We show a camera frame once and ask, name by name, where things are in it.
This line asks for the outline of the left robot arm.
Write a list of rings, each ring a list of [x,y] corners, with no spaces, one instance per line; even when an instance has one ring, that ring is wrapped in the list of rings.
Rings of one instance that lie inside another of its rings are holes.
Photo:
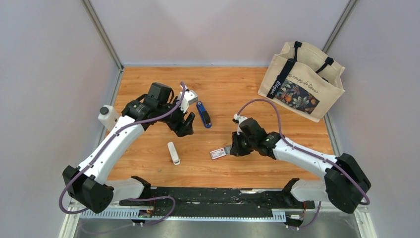
[[[64,169],[63,192],[95,213],[121,200],[133,199],[138,205],[147,205],[152,197],[147,181],[138,176],[109,181],[108,176],[127,148],[154,123],[165,123],[178,137],[194,133],[195,114],[188,108],[198,101],[198,95],[184,82],[181,88],[175,95],[171,87],[154,82],[148,93],[129,102],[111,123],[109,134],[98,148],[78,166]]]

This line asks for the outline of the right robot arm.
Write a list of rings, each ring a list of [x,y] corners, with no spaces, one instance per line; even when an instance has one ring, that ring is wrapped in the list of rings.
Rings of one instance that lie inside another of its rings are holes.
[[[233,156],[256,151],[261,156],[292,163],[319,177],[319,181],[290,180],[282,194],[283,203],[294,208],[303,201],[327,201],[352,214],[368,203],[365,195],[371,183],[353,156],[323,154],[291,141],[278,132],[267,133],[253,118],[234,115],[237,130],[232,132]]]

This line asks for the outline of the blue stapler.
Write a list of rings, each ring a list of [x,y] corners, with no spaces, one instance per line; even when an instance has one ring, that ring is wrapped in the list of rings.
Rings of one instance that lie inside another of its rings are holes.
[[[210,115],[208,114],[207,110],[205,109],[203,103],[201,101],[198,101],[196,103],[196,107],[197,107],[198,113],[201,117],[201,120],[203,122],[204,127],[205,128],[211,128],[212,123],[211,123]]]

